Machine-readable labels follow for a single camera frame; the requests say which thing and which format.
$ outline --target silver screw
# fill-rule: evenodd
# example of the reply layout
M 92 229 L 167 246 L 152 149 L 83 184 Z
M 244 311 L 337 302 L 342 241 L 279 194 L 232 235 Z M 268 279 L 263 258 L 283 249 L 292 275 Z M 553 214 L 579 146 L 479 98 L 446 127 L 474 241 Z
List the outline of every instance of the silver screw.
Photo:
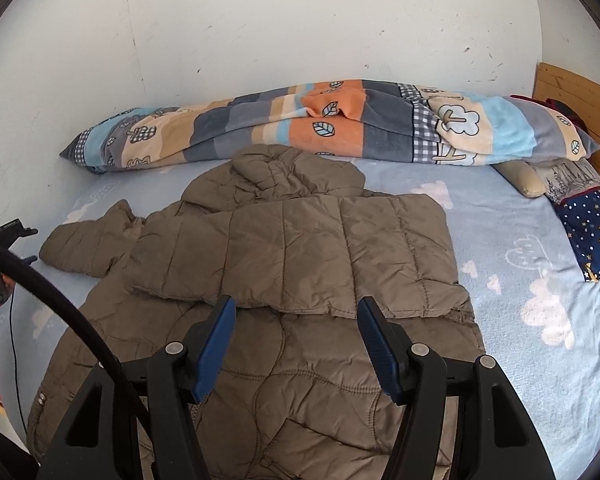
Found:
M 184 346 L 180 341 L 174 341 L 173 343 L 169 343 L 167 346 L 165 346 L 164 351 L 167 352 L 167 354 L 176 355 L 182 352 L 183 349 Z
M 411 351 L 419 356 L 425 356 L 429 353 L 429 347 L 424 343 L 414 343 L 411 345 Z
M 495 368 L 495 366 L 496 366 L 496 359 L 494 359 L 490 355 L 483 355 L 480 358 L 480 364 L 482 366 L 484 366 L 485 368 Z

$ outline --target brown puffer jacket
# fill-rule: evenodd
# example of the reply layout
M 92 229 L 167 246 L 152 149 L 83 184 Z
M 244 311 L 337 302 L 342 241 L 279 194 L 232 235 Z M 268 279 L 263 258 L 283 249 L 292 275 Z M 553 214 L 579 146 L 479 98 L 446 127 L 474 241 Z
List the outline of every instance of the brown puffer jacket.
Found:
M 103 278 L 81 312 L 122 361 L 180 340 L 219 294 L 234 297 L 218 382 L 192 410 L 214 478 L 377 479 L 402 409 L 380 390 L 356 301 L 373 296 L 443 356 L 473 361 L 483 346 L 442 208 L 363 186 L 347 162 L 251 146 L 146 219 L 122 201 L 97 221 L 56 228 L 40 257 Z M 29 417 L 36 457 L 94 364 L 67 331 Z M 437 479 L 448 471 L 456 409 L 450 399 Z

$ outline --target white wall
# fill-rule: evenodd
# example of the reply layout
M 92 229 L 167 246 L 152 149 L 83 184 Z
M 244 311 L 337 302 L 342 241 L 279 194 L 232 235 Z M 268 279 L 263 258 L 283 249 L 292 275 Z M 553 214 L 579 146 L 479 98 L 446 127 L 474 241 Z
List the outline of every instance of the white wall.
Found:
M 600 84 L 600 30 L 579 0 L 538 0 L 542 60 Z
M 14 0 L 0 19 L 0 220 L 93 179 L 58 158 L 133 105 L 338 78 L 530 92 L 536 0 Z

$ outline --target navy blue star pillow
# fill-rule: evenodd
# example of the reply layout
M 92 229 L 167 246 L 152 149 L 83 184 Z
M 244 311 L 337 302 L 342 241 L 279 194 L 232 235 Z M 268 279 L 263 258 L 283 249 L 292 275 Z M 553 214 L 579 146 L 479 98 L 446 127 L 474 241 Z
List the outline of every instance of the navy blue star pillow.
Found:
M 584 279 L 600 281 L 600 176 L 586 160 L 535 169 L 547 184 Z

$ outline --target light blue bed sheet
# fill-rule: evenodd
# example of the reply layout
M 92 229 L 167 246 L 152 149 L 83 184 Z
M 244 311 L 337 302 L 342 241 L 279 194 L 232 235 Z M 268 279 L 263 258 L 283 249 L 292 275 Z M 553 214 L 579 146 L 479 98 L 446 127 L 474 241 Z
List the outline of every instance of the light blue bed sheet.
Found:
M 440 203 L 487 351 L 508 375 L 544 442 L 558 480 L 575 480 L 600 448 L 600 283 L 585 283 L 564 229 L 545 197 L 522 197 L 489 166 L 465 168 L 351 160 L 369 189 L 427 193 Z M 145 216 L 178 200 L 196 176 L 222 161 L 109 173 L 77 200 L 67 221 L 99 218 L 126 198 Z M 16 252 L 37 253 L 56 219 Z M 76 305 L 97 280 L 34 264 Z M 13 331 L 24 418 L 64 323 L 22 288 Z M 0 394 L 24 438 L 13 387 L 8 309 L 0 309 Z

